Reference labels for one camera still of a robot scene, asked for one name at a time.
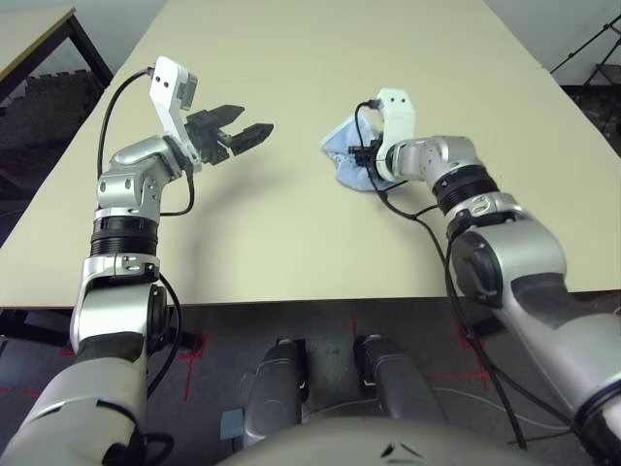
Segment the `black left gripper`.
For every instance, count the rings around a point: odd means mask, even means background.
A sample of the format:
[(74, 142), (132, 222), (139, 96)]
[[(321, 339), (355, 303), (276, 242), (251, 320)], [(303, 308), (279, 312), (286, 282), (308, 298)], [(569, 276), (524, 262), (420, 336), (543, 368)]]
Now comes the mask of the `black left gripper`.
[[(204, 164), (216, 165), (229, 158), (227, 146), (222, 143), (220, 128), (235, 121), (244, 107), (226, 104), (209, 111), (202, 110), (186, 119), (185, 129)], [(229, 149), (239, 155), (263, 143), (274, 130), (271, 123), (255, 123), (231, 137)]]

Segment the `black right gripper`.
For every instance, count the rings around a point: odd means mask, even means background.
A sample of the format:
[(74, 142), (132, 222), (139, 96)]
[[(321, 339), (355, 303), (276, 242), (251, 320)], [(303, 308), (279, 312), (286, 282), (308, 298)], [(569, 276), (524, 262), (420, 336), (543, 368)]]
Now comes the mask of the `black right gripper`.
[(381, 139), (372, 139), (368, 146), (351, 146), (349, 154), (354, 157), (357, 166), (374, 171), (376, 170), (377, 155), (382, 143)]

